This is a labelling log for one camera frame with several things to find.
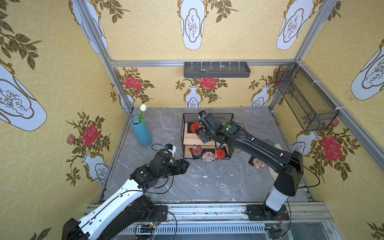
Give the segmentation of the red label tea bag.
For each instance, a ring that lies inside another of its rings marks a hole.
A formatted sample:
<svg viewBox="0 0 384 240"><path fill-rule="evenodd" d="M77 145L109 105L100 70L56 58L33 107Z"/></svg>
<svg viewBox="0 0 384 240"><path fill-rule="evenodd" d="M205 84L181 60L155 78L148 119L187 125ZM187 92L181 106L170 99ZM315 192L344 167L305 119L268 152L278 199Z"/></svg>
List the red label tea bag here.
<svg viewBox="0 0 384 240"><path fill-rule="evenodd" d="M187 132L189 134L199 134L199 132L203 129L203 126L199 122L188 122L187 123Z"/></svg>

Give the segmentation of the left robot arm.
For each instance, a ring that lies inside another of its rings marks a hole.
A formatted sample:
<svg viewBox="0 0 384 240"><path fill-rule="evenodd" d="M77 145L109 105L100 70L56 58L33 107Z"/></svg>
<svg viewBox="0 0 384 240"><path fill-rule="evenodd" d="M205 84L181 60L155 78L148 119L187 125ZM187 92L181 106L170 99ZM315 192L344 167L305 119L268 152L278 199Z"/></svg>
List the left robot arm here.
<svg viewBox="0 0 384 240"><path fill-rule="evenodd" d="M63 226L63 240L111 240L131 224L151 219L154 203L146 196L159 179L183 175L189 162L176 160L172 151L159 150L153 160L136 168L129 179L104 203L80 220Z"/></svg>

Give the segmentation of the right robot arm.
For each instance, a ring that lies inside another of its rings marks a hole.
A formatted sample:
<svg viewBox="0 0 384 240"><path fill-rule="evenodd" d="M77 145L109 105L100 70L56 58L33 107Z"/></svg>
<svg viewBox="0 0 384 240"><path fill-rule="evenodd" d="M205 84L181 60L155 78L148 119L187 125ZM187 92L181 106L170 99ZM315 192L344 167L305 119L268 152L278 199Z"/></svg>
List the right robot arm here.
<svg viewBox="0 0 384 240"><path fill-rule="evenodd" d="M236 122L228 121L222 124L212 113L199 112L199 123L210 140L238 148L261 160L278 174L261 207L261 215L264 218L273 220L277 217L288 198L297 193L304 174L302 155L297 151L290 153L268 145Z"/></svg>

